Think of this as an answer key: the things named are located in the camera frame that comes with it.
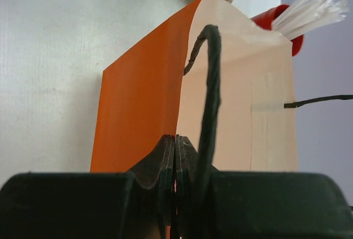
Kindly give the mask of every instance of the folded paper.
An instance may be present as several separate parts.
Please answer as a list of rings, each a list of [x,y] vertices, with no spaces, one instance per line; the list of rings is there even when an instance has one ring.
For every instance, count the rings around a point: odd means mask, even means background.
[[[291,42],[258,28],[226,1],[196,0],[104,71],[92,172],[129,169],[163,134],[187,136],[197,148],[206,93],[206,45],[185,77],[183,69],[207,24],[217,25],[222,37],[213,164],[236,171],[296,170],[295,110],[284,109],[284,103],[295,101]]]

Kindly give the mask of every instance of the red cylinder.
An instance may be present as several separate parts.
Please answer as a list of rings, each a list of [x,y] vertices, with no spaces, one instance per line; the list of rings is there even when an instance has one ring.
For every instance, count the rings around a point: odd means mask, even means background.
[[[252,21],[263,29],[272,30],[272,21],[279,17],[280,14],[283,13],[288,7],[288,4],[281,4],[280,6],[271,8],[270,10],[262,14],[258,14],[256,17],[252,18]],[[292,39],[291,41],[293,43],[292,56],[294,57],[299,53],[300,49],[302,48],[304,35]]]

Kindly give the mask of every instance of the gray wall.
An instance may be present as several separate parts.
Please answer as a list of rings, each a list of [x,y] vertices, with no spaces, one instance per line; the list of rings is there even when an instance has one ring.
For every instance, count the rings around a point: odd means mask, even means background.
[[[341,23],[305,35],[293,60],[297,100],[353,94],[352,38],[352,13]],[[296,126],[299,170],[332,177],[353,205],[353,100],[301,107]]]

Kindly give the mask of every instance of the white plastic strands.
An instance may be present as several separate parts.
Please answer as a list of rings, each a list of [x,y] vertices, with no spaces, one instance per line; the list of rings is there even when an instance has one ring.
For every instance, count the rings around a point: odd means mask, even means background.
[[[292,40],[320,26],[340,22],[348,12],[347,0],[297,0],[272,23],[272,29]]]

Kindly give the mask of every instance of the white wall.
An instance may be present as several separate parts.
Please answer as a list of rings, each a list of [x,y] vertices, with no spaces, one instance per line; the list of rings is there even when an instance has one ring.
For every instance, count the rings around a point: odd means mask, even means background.
[[[103,69],[189,2],[0,0],[0,185],[88,171]],[[234,1],[249,16],[279,3]]]
[[[295,0],[283,0],[292,3]],[[293,60],[297,100],[353,94],[353,14],[305,35]],[[353,205],[353,100],[297,110],[299,169],[332,177]]]

